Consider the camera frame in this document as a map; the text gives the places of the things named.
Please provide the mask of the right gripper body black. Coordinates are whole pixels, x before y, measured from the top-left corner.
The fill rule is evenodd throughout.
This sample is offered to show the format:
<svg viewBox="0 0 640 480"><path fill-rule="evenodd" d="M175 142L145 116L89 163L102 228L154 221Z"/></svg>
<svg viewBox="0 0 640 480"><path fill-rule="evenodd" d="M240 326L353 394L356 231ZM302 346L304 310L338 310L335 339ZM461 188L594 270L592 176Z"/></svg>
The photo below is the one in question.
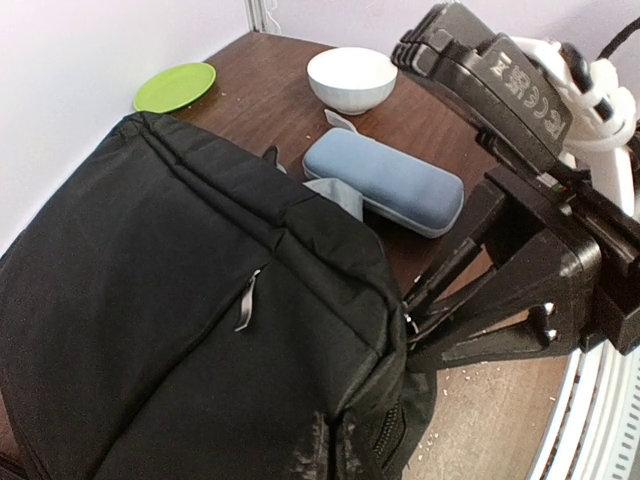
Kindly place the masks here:
<svg viewBox="0 0 640 480"><path fill-rule="evenodd" d="M581 181L553 190L505 167L486 175L507 197L487 243L507 266L506 284L532 309L547 353L608 340L621 354L639 345L639 223Z"/></svg>

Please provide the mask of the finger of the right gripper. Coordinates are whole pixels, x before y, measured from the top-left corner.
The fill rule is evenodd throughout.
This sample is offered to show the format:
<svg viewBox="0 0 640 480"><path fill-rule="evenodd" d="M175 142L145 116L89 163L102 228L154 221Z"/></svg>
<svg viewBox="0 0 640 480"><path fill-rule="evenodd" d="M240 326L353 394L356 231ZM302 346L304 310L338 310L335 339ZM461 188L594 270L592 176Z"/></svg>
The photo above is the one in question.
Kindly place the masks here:
<svg viewBox="0 0 640 480"><path fill-rule="evenodd" d="M476 240L467 237L444 257L436 259L405 297L404 319L446 320L452 317L498 271L495 265L491 265L475 280L439 300L440 295L477 258L481 250Z"/></svg>
<svg viewBox="0 0 640 480"><path fill-rule="evenodd" d="M585 293L568 285L480 288L417 341L411 370L436 370L482 361L557 357L578 347Z"/></svg>

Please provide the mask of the white ribbed bowl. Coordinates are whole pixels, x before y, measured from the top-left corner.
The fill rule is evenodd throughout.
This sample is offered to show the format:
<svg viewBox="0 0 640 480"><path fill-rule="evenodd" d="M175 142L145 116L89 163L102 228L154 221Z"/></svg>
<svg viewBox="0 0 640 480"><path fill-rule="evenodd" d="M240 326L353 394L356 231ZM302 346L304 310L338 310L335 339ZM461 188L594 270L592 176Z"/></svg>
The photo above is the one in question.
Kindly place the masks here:
<svg viewBox="0 0 640 480"><path fill-rule="evenodd" d="M361 47L337 47L306 66L311 90L330 109L357 116L381 105L393 92L398 69L389 57Z"/></svg>

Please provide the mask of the blue glasses case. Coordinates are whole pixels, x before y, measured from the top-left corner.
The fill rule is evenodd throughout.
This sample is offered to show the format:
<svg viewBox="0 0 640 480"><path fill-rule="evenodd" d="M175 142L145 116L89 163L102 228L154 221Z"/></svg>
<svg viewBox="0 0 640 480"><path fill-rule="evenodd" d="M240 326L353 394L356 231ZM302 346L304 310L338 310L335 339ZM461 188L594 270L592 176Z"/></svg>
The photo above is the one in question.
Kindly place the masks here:
<svg viewBox="0 0 640 480"><path fill-rule="evenodd" d="M332 128L303 156L310 179L337 179L366 207L426 238L447 233L464 205L462 180L364 135Z"/></svg>

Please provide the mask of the black backpack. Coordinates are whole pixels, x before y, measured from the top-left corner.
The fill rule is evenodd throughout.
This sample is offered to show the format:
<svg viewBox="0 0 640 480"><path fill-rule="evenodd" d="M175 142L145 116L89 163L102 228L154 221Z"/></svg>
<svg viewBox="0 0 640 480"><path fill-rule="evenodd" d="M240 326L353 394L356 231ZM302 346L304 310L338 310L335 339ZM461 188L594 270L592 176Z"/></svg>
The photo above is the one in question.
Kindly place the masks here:
<svg viewBox="0 0 640 480"><path fill-rule="evenodd" d="M123 118L1 260L29 479L398 479L433 414L377 235L260 157Z"/></svg>

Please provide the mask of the grey cloth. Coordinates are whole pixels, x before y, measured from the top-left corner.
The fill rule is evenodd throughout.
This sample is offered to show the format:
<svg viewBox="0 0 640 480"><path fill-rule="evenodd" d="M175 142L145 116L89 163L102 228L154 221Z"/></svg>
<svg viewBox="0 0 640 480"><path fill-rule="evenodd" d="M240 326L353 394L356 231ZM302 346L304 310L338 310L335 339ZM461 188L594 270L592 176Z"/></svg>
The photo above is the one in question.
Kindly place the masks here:
<svg viewBox="0 0 640 480"><path fill-rule="evenodd" d="M279 161L279 149L277 146L269 146L262 153L261 158L285 176L288 175L286 168ZM303 185L340 206L356 220L364 221L364 197L359 191L345 182L337 178L322 178L304 181Z"/></svg>

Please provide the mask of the right aluminium frame post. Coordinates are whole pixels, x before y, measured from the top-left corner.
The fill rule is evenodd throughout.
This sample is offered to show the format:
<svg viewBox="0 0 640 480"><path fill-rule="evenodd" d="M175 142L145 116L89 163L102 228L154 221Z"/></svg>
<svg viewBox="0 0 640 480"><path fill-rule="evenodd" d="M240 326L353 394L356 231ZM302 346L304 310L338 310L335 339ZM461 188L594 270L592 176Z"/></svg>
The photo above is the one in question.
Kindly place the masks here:
<svg viewBox="0 0 640 480"><path fill-rule="evenodd" d="M246 0L245 1L249 26L252 31L281 35L282 29L275 19L277 0Z"/></svg>

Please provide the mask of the green plate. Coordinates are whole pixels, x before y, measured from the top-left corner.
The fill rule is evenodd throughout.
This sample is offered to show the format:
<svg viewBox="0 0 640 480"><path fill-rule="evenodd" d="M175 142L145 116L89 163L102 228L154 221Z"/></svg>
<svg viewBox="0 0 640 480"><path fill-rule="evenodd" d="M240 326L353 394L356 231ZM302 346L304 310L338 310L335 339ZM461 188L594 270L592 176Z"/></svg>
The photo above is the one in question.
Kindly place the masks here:
<svg viewBox="0 0 640 480"><path fill-rule="evenodd" d="M214 85L216 69L204 62L186 63L164 70L136 92L137 112L169 113L190 105Z"/></svg>

